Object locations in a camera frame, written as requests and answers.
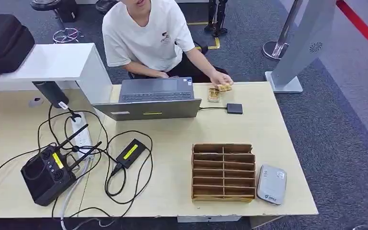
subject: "white power bank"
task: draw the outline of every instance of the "white power bank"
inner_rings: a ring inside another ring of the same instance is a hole
[[[264,164],[260,168],[257,196],[270,203],[281,205],[286,192],[287,173],[279,168]]]

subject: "small cardboard item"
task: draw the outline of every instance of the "small cardboard item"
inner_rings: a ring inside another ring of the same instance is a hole
[[[232,87],[229,84],[218,85],[218,90],[219,92],[227,92],[227,91],[231,91]]]
[[[209,102],[219,102],[219,90],[215,88],[208,89],[208,101]]]
[[[255,157],[250,144],[195,144],[193,201],[243,201],[256,197]]]

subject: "laptop lid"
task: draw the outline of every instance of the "laptop lid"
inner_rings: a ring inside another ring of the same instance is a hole
[[[93,106],[114,120],[125,121],[195,117],[200,104],[201,99],[192,99],[159,102],[105,103],[93,104]]]

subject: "laptop keyboard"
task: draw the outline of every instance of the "laptop keyboard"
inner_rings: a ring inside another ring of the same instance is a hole
[[[176,101],[192,99],[191,92],[161,92],[123,94],[124,102]]]

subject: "printed logo on t-shirt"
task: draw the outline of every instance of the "printed logo on t-shirt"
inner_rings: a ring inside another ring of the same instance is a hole
[[[160,42],[163,43],[163,45],[168,45],[171,41],[171,38],[167,31],[162,33],[161,35],[163,36],[163,39]]]

